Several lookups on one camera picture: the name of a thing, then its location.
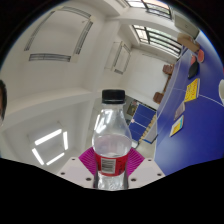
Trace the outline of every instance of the window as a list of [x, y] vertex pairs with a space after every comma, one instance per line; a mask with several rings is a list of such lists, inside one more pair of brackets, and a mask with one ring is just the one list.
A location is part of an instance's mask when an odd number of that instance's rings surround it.
[[134, 25], [133, 28], [142, 43], [148, 43], [152, 46], [161, 48], [175, 56], [180, 55], [182, 45], [171, 35], [144, 26]]
[[171, 18], [171, 12], [168, 5], [157, 0], [126, 0], [129, 6], [144, 8], [148, 13], [153, 13], [168, 19]]

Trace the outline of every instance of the black bottle cap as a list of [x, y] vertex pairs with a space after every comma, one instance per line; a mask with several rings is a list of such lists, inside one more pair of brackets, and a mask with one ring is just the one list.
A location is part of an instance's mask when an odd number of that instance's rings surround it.
[[188, 72], [188, 79], [194, 77], [198, 73], [199, 63], [197, 60], [191, 65], [189, 72]]
[[121, 89], [105, 89], [102, 92], [103, 104], [124, 104], [125, 91]]

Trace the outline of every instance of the red bottle label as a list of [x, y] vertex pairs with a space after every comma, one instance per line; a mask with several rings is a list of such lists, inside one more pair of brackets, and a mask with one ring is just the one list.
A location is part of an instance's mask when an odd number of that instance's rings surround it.
[[98, 172], [104, 176], [114, 177], [121, 175], [125, 170], [125, 164], [128, 159], [128, 155], [117, 157], [117, 158], [107, 158], [96, 154], [95, 158], [98, 164]]

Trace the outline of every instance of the water bottle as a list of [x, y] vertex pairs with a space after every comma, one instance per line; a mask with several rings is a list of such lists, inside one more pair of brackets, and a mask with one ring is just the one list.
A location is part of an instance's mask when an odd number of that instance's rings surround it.
[[124, 90], [103, 90], [103, 110], [96, 122], [92, 145], [98, 164], [98, 189], [124, 189], [124, 171], [131, 149], [131, 132], [125, 121]]

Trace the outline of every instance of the ceiling light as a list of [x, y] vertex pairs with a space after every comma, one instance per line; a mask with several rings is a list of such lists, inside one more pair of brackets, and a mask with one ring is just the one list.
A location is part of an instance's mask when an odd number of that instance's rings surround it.
[[64, 139], [64, 148], [65, 150], [68, 149], [68, 132], [65, 131], [63, 132], [63, 139]]
[[55, 162], [56, 160], [60, 159], [65, 153], [63, 152], [62, 154], [56, 156], [54, 159], [50, 160], [47, 165], [50, 165], [51, 163]]
[[61, 129], [59, 129], [59, 130], [57, 130], [55, 132], [52, 132], [51, 134], [46, 135], [43, 138], [40, 138], [37, 141], [35, 141], [35, 145], [40, 145], [41, 143], [46, 142], [47, 140], [49, 140], [49, 139], [59, 135], [61, 132], [62, 132]]
[[32, 149], [32, 152], [33, 152], [33, 154], [35, 155], [35, 157], [37, 158], [37, 160], [39, 161], [39, 163], [40, 163], [41, 165], [44, 165], [44, 162], [43, 162], [43, 160], [41, 159], [40, 155], [38, 154], [37, 150], [36, 150], [36, 149]]

